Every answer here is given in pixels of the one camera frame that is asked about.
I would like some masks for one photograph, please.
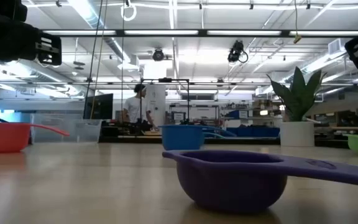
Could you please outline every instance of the white plant pot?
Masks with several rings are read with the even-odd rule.
[[[283,122],[280,126],[282,146],[313,147],[314,124],[312,122]]]

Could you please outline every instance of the potted plant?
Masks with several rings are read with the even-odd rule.
[[[280,126],[282,146],[312,147],[314,146],[314,125],[303,121],[303,117],[313,106],[316,91],[321,84],[321,70],[318,70],[305,83],[301,70],[296,67],[290,88],[273,81],[270,77],[275,94],[285,105],[288,122]]]

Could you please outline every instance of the ceiling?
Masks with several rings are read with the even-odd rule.
[[[78,8],[70,2],[87,0],[60,1],[62,7],[55,5],[55,0],[22,0],[27,5],[26,23],[39,29],[90,29],[90,25],[80,15]],[[331,1],[310,0],[312,7],[305,9],[306,0],[297,0],[296,11],[273,10],[293,6],[292,0],[254,0],[255,8],[247,9],[250,1],[245,0],[202,0],[203,9],[198,8],[199,0],[177,0],[177,10],[170,16],[169,4],[174,0],[132,0],[137,14],[131,21],[121,17],[122,1],[109,0],[111,6],[101,8],[101,18],[108,29],[319,29],[319,30],[358,30],[358,9],[340,10],[358,7],[358,0],[342,0],[329,5]],[[106,1],[92,1],[95,12],[99,13],[100,4]],[[125,9],[124,15],[131,17],[133,9]],[[242,65],[230,66],[227,62],[229,49],[236,40],[242,40],[247,47],[249,61]],[[280,81],[291,74],[295,66],[305,67],[328,51],[332,38],[303,38],[297,44],[292,38],[235,38],[235,37],[176,37],[178,50],[177,78],[189,78],[194,82],[215,82],[224,78],[227,82],[268,82],[266,74],[271,74]],[[137,56],[139,63],[151,62],[150,51],[162,48],[164,54],[173,55],[171,37],[118,37],[115,41],[129,56]],[[102,38],[80,37],[76,48],[76,38],[62,38],[63,63],[59,67],[48,66],[46,69],[63,75],[68,80],[85,81],[90,73],[100,82],[131,82],[140,80],[137,70],[121,70],[119,57]],[[75,70],[74,61],[83,62],[84,70]],[[353,69],[352,63],[338,60],[324,67],[328,76],[345,69]],[[174,78],[171,60],[163,61],[167,66],[167,76]],[[237,90],[254,90],[258,86],[239,86]],[[121,88],[121,86],[100,85],[100,89]],[[197,86],[192,88],[211,88]]]

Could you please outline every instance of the person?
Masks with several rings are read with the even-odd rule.
[[[146,97],[146,86],[137,84],[134,88],[136,96],[128,98],[124,103],[124,111],[122,112],[123,120],[130,123],[138,123],[147,120],[151,124],[154,130],[158,131],[158,128],[154,125],[153,119],[150,115],[149,104],[146,100],[142,99],[142,117],[140,117],[140,99]]]

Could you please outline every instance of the white t-shirt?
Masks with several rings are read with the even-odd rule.
[[[140,98],[128,98],[124,103],[124,109],[128,110],[129,122],[136,123],[140,118]],[[149,104],[146,99],[142,99],[142,109],[142,121],[147,120],[146,111],[149,111]]]

